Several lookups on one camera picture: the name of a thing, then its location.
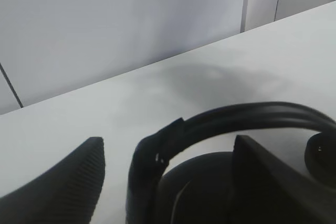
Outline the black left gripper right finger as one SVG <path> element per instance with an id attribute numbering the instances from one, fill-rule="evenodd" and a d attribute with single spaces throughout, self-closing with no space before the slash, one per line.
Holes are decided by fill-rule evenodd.
<path id="1" fill-rule="evenodd" d="M 313 182 L 247 135 L 232 155 L 231 223 L 335 223 L 335 190 Z"/>

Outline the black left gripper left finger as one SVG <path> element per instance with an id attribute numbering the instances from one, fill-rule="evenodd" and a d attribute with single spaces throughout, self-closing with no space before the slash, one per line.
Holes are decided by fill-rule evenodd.
<path id="1" fill-rule="evenodd" d="M 103 138 L 88 138 L 51 169 L 1 197 L 1 223 L 89 223 L 105 166 Z"/>

